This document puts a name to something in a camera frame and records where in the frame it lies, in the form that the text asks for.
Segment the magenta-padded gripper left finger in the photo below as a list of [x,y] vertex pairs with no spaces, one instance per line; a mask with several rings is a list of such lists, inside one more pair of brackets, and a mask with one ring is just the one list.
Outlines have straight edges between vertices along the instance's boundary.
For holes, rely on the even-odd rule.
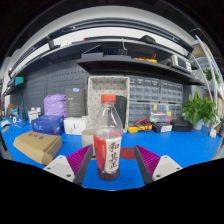
[[81,186],[92,154],[93,146],[88,145],[68,156],[59,155],[44,170]]

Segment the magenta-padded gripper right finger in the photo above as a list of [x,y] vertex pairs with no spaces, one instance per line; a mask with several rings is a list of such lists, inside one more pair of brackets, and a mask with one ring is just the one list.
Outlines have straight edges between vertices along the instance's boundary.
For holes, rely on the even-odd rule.
[[134,147],[134,155],[145,185],[182,169],[182,167],[168,155],[158,156],[139,145]]

